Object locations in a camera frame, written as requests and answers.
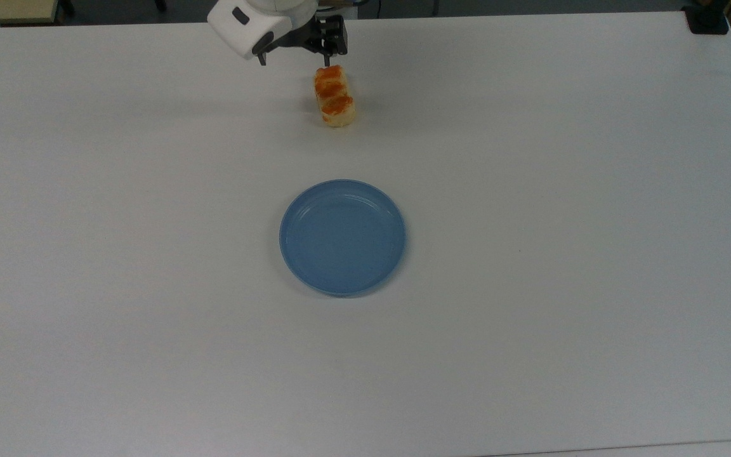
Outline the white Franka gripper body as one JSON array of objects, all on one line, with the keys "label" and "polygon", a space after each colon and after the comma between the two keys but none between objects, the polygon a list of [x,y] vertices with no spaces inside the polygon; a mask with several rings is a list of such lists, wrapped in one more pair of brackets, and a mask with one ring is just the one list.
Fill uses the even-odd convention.
[{"label": "white Franka gripper body", "polygon": [[208,24],[236,54],[252,60],[254,44],[270,30],[275,40],[292,30],[293,1],[218,1]]}]

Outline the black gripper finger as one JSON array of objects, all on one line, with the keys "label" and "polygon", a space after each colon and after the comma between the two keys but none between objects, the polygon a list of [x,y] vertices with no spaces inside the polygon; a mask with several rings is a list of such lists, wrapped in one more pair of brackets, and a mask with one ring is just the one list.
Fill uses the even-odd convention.
[{"label": "black gripper finger", "polygon": [[275,49],[275,34],[272,30],[262,35],[254,44],[252,54],[258,58],[261,66],[267,66],[267,53]]},{"label": "black gripper finger", "polygon": [[313,17],[298,29],[270,44],[277,48],[302,48],[323,57],[323,67],[330,67],[334,57],[348,54],[348,34],[342,15]]}]

